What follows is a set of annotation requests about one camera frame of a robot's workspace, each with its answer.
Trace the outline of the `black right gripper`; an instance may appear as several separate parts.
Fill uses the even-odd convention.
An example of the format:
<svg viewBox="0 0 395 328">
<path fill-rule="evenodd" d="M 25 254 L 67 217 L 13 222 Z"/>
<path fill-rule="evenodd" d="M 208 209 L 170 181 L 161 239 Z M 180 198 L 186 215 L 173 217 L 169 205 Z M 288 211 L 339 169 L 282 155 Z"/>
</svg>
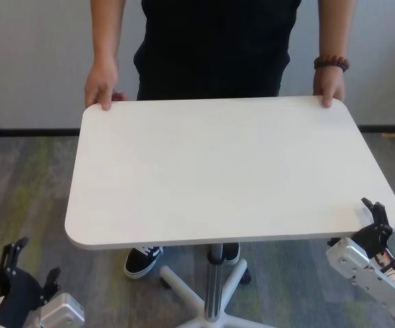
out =
<svg viewBox="0 0 395 328">
<path fill-rule="evenodd" d="M 366 197 L 362 203 L 370 211 L 373 222 L 352 235 L 351 239 L 357 243 L 367 255 L 383 253 L 387 248 L 387 240 L 392 235 L 391 228 L 384 205 L 374 204 Z"/>
</svg>

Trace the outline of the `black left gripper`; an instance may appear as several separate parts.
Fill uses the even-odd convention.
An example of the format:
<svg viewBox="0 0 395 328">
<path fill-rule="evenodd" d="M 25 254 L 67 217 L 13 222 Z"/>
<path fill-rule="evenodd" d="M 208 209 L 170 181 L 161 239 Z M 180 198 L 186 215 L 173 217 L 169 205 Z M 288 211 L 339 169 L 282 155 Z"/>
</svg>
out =
<svg viewBox="0 0 395 328">
<path fill-rule="evenodd" d="M 43 288 L 28 272 L 17 269 L 18 258 L 29 239 L 23 237 L 3 247 L 0 259 L 0 326 L 22 327 L 30 311 L 47 304 L 60 290 L 59 267 L 51 269 Z"/>
</svg>

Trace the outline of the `person's left hand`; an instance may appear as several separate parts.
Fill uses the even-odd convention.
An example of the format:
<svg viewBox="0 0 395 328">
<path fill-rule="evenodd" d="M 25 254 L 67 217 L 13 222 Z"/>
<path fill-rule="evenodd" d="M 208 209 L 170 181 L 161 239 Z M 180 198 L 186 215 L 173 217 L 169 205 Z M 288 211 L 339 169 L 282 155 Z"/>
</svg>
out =
<svg viewBox="0 0 395 328">
<path fill-rule="evenodd" d="M 344 73 L 337 66 L 324 66 L 316 69 L 313 82 L 313 95 L 320 96 L 324 108 L 330 108 L 334 99 L 344 101 Z"/>
</svg>

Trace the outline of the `person's right hand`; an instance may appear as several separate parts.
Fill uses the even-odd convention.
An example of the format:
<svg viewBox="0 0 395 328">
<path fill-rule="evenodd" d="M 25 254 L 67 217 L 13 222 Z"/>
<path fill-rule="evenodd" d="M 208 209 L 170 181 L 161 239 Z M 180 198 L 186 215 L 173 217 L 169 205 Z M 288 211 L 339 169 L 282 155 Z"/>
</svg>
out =
<svg viewBox="0 0 395 328">
<path fill-rule="evenodd" d="M 123 92 L 115 91 L 117 82 L 116 61 L 95 61 L 85 82 L 85 107 L 99 104 L 103 111 L 109 111 L 113 102 L 126 101 Z"/>
</svg>

